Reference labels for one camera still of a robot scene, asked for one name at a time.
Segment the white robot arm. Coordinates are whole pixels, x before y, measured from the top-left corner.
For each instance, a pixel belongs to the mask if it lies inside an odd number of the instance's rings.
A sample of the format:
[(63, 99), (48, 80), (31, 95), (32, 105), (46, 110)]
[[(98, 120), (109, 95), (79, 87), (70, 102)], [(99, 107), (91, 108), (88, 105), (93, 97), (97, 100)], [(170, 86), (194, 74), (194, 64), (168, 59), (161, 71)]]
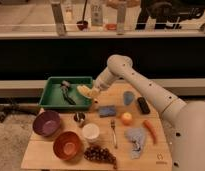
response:
[(128, 56), (112, 55), (93, 88), (107, 90), (123, 78), (175, 129), (172, 171), (205, 171), (205, 101), (186, 103), (133, 69)]

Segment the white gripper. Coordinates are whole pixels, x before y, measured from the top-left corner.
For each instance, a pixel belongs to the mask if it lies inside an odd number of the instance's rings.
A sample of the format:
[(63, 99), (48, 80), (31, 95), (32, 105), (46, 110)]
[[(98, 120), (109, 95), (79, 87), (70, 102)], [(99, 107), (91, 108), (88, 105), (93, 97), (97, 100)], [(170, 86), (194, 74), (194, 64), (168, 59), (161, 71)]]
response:
[(97, 97), (102, 91), (107, 90), (115, 81), (116, 76), (108, 68), (105, 68), (94, 82), (92, 95)]

